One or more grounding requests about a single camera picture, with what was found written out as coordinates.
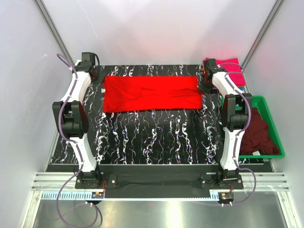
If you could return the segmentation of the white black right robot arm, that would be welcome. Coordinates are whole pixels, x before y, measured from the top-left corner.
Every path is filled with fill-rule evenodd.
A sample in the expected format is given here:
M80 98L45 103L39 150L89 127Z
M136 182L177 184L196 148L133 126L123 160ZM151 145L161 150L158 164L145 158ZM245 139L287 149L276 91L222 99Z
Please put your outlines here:
M245 130L249 127L252 111L252 95L244 93L230 78L231 74L243 74L242 66L237 63L218 64L215 59L203 61L203 78L198 89L210 93L217 88L224 102L220 110L220 121L225 133L224 147L218 169L210 180L203 175L203 189L243 189L242 177L239 174L239 153Z

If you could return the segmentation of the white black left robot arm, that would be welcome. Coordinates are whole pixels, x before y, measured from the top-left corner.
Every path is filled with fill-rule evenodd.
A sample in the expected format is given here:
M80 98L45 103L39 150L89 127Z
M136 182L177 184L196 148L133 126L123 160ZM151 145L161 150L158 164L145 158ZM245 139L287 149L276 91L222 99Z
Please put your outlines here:
M88 142L89 121L83 100L91 82L99 78L99 58L95 53L83 52L81 60L72 64L62 54L57 54L57 57L72 73L65 95L52 104L57 130L61 138L72 147L78 161L76 187L98 188L103 177Z

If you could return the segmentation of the red t shirt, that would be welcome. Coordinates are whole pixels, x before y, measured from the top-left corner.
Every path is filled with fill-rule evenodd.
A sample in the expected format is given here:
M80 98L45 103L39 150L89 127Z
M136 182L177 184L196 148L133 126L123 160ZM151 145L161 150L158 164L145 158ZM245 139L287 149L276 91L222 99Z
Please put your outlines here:
M107 76L105 113L163 109L200 109L195 76Z

